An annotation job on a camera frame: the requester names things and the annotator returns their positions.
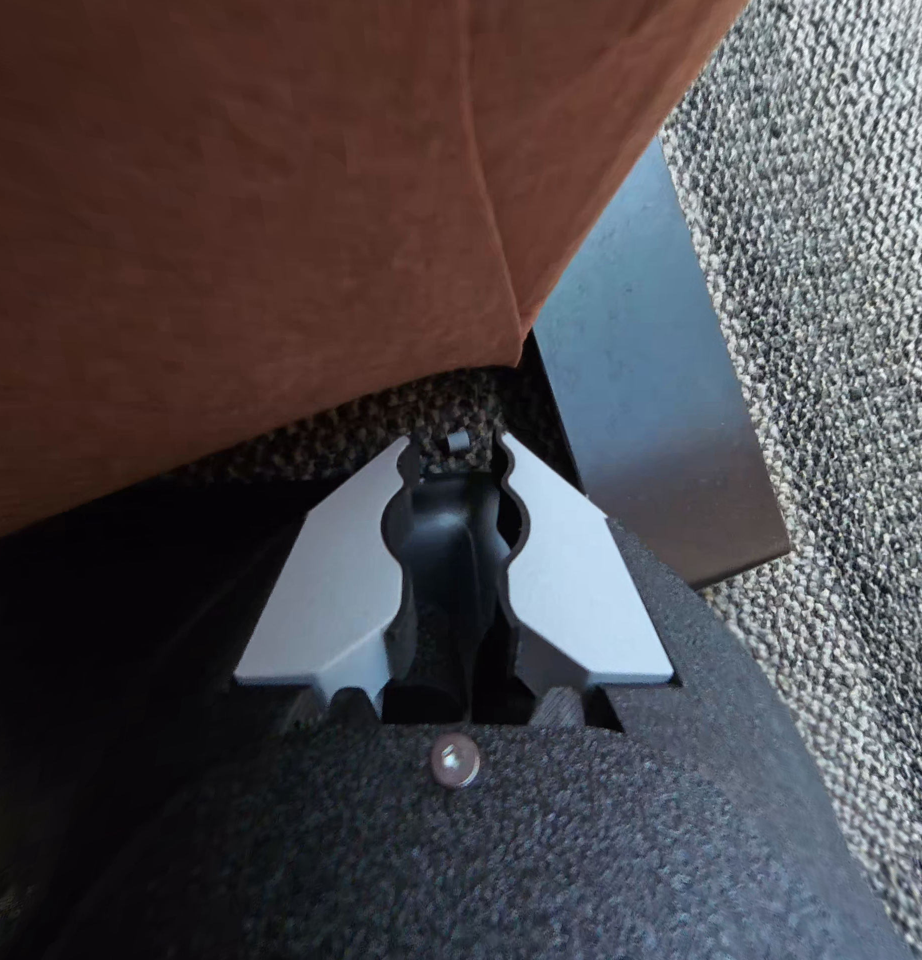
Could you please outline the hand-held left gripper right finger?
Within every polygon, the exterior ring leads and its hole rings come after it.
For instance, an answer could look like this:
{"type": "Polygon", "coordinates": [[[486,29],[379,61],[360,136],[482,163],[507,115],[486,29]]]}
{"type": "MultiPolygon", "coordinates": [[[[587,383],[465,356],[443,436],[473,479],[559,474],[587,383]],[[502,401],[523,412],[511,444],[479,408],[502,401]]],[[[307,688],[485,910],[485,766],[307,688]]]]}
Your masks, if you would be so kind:
{"type": "Polygon", "coordinates": [[[497,436],[519,530],[499,600],[530,690],[652,686],[674,677],[607,516],[513,434],[497,436]]]}

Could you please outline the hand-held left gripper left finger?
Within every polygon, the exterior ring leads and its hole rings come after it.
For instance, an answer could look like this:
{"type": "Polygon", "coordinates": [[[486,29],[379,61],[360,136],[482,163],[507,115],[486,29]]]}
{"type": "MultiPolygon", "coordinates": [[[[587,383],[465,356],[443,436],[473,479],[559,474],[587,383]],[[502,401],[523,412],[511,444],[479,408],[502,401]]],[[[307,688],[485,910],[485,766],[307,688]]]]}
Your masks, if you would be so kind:
{"type": "Polygon", "coordinates": [[[363,691],[380,710],[417,652],[404,558],[418,447],[401,437],[306,516],[235,668],[242,687],[309,688],[329,705],[363,691]]]}

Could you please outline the black furniture panel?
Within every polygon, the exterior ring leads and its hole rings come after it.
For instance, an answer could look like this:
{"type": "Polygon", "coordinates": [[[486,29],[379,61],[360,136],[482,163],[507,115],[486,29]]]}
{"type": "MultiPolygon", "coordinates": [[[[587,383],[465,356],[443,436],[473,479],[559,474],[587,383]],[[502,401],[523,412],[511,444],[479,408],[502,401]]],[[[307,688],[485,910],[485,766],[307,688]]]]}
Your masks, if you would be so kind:
{"type": "Polygon", "coordinates": [[[790,538],[655,138],[533,328],[580,487],[695,589],[790,538]]]}

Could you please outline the brown cloth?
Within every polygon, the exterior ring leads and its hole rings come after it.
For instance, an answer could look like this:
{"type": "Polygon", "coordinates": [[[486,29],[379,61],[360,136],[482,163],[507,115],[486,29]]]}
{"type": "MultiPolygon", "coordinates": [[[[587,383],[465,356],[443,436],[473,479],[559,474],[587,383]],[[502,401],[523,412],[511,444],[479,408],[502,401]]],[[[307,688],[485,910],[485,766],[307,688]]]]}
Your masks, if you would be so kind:
{"type": "Polygon", "coordinates": [[[0,537],[515,365],[746,2],[0,2],[0,537]]]}

